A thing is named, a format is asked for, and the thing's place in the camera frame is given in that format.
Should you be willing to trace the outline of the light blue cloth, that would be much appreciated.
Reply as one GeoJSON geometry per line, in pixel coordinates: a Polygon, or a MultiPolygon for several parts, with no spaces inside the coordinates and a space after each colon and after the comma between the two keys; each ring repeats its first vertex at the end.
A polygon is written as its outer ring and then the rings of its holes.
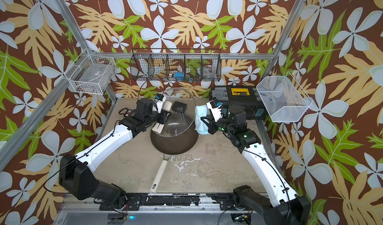
{"type": "Polygon", "coordinates": [[[208,126],[201,120],[202,117],[209,115],[207,105],[199,105],[195,107],[195,130],[199,135],[207,135],[208,126]]]}

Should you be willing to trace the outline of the glass pot lid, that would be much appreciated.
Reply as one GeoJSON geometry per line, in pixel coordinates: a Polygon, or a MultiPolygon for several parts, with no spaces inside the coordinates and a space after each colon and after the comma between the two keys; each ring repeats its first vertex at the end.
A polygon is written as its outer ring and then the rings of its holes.
{"type": "Polygon", "coordinates": [[[164,125],[155,123],[152,126],[152,131],[162,137],[175,137],[181,135],[194,123],[194,110],[196,107],[194,96],[186,89],[180,87],[167,88],[164,92],[164,96],[166,97],[166,101],[163,104],[162,110],[170,111],[172,114],[164,125]],[[188,107],[185,114],[172,111],[172,105],[176,101],[187,104],[188,107]]]}

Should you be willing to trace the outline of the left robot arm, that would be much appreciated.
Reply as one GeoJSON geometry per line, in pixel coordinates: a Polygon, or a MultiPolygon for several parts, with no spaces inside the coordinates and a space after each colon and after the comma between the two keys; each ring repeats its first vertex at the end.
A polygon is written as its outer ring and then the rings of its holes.
{"type": "Polygon", "coordinates": [[[96,179],[94,171],[120,146],[145,132],[150,126],[162,128],[171,113],[172,103],[158,94],[155,99],[143,98],[136,102],[136,108],[123,108],[114,129],[105,137],[75,154],[62,158],[59,171],[59,184],[79,200],[87,198],[121,204],[125,191],[117,185],[96,179]]]}

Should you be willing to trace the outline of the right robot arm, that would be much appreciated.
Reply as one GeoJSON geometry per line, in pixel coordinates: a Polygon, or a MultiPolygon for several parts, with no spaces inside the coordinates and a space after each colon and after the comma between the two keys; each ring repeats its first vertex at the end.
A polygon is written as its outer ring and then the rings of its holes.
{"type": "Polygon", "coordinates": [[[260,214],[267,225],[305,225],[311,203],[286,182],[269,158],[257,134],[247,127],[242,106],[224,108],[220,102],[208,102],[195,109],[196,130],[199,134],[220,131],[250,163],[267,196],[244,185],[233,190],[234,204],[260,214]]]}

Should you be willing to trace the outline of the small black box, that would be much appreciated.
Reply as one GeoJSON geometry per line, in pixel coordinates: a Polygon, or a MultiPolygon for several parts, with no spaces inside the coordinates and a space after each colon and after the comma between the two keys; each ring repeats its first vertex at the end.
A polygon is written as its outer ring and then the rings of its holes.
{"type": "Polygon", "coordinates": [[[176,113],[185,114],[185,112],[187,111],[187,107],[188,106],[186,103],[176,101],[172,105],[172,111],[176,113]]]}

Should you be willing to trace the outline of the black parallel charging board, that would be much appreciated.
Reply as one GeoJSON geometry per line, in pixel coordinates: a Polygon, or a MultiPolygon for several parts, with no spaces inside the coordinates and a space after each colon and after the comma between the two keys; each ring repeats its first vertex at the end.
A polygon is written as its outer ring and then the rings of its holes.
{"type": "Polygon", "coordinates": [[[135,109],[129,109],[127,107],[124,107],[124,108],[118,110],[118,114],[121,116],[122,119],[128,118],[128,117],[137,118],[136,110],[135,109]]]}

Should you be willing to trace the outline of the dark frying pan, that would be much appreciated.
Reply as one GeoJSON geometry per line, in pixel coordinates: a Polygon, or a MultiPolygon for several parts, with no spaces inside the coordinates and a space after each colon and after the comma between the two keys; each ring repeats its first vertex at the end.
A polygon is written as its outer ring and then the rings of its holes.
{"type": "Polygon", "coordinates": [[[198,134],[193,126],[194,119],[190,116],[179,119],[174,115],[170,116],[166,124],[156,123],[153,126],[150,134],[151,143],[155,149],[162,153],[163,159],[150,188],[151,194],[157,193],[169,159],[188,152],[196,144],[198,134]]]}

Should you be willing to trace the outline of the black tool case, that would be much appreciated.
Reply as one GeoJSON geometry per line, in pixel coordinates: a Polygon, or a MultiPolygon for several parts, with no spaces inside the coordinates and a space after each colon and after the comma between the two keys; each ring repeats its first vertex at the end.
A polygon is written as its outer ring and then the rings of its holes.
{"type": "Polygon", "coordinates": [[[255,86],[215,86],[210,90],[208,98],[218,99],[223,104],[242,105],[248,120],[264,120],[267,114],[255,86]]]}

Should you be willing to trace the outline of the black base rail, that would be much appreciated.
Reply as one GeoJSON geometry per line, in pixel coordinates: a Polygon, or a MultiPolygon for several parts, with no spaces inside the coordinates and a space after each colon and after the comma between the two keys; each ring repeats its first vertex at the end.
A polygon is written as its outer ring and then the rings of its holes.
{"type": "Polygon", "coordinates": [[[145,208],[218,208],[231,211],[245,211],[249,208],[234,201],[234,193],[173,193],[149,194],[127,193],[116,203],[99,202],[101,211],[142,211],[145,208]]]}

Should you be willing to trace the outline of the aluminium frame post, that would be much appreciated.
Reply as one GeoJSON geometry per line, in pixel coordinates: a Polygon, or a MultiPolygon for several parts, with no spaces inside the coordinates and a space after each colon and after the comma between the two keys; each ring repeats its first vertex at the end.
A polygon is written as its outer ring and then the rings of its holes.
{"type": "MultiPolygon", "coordinates": [[[[81,52],[79,53],[79,55],[86,49],[88,49],[91,52],[95,52],[99,55],[103,55],[102,53],[96,52],[95,50],[93,50],[91,48],[91,46],[89,45],[89,43],[85,39],[85,36],[83,35],[82,30],[80,29],[78,23],[76,22],[76,19],[75,19],[73,13],[71,12],[69,6],[65,2],[65,0],[54,0],[54,2],[58,5],[59,11],[60,11],[62,17],[64,18],[69,30],[73,33],[73,36],[74,36],[76,42],[79,43],[79,47],[81,49],[81,52]]],[[[117,101],[116,94],[114,93],[112,86],[110,84],[107,87],[105,93],[107,93],[107,95],[111,98],[111,100],[113,102],[117,101]]]]}

